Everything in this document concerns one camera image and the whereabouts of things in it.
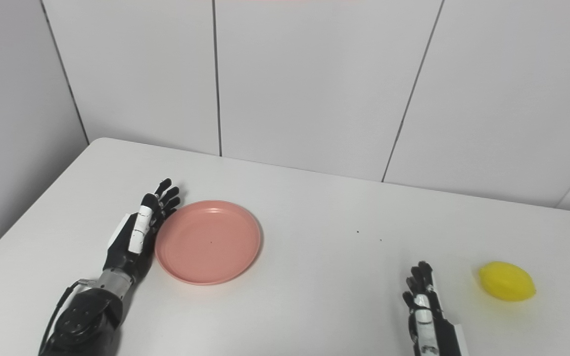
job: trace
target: tabletop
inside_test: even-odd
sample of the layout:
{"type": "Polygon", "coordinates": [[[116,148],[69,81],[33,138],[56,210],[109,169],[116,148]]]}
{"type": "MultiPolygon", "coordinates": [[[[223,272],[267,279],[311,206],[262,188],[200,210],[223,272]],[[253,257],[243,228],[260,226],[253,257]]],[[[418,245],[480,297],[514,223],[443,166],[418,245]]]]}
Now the tabletop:
{"type": "Polygon", "coordinates": [[[472,356],[570,355],[570,212],[95,140],[0,240],[0,355],[34,356],[63,290],[98,277],[124,214],[163,178],[185,203],[228,200],[262,229],[239,277],[194,286],[157,262],[119,356],[411,356],[402,300],[420,260],[472,356]],[[477,269],[507,261],[537,294],[502,302],[477,269]]]}

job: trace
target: lemon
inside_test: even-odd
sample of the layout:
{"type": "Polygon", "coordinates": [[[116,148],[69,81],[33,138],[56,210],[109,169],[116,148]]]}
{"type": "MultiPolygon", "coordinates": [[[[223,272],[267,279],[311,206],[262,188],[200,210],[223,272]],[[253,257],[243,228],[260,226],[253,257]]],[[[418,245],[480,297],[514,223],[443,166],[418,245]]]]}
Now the lemon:
{"type": "Polygon", "coordinates": [[[479,269],[479,278],[485,291],[500,300],[519,302],[536,294],[529,273],[507,262],[489,262],[479,269]]]}

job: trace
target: wire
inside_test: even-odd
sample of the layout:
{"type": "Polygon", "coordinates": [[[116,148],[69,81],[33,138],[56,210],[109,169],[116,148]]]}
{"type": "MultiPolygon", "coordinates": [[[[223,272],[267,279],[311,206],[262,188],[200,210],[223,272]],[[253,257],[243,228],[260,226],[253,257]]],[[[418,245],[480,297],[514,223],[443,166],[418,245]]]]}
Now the wire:
{"type": "Polygon", "coordinates": [[[39,356],[41,356],[43,351],[45,351],[45,346],[46,346],[46,343],[48,342],[49,331],[52,329],[52,324],[54,324],[54,319],[58,315],[58,312],[61,310],[61,307],[63,306],[63,304],[65,303],[67,298],[70,297],[70,295],[72,294],[74,289],[76,289],[76,287],[79,286],[79,284],[84,284],[84,280],[79,280],[79,281],[74,282],[71,286],[69,286],[67,289],[65,289],[65,291],[63,292],[63,295],[61,295],[61,299],[58,300],[58,303],[56,304],[56,308],[54,309],[54,313],[52,313],[52,317],[49,318],[49,322],[47,323],[46,331],[43,334],[43,338],[41,339],[41,346],[39,347],[39,356]]]}

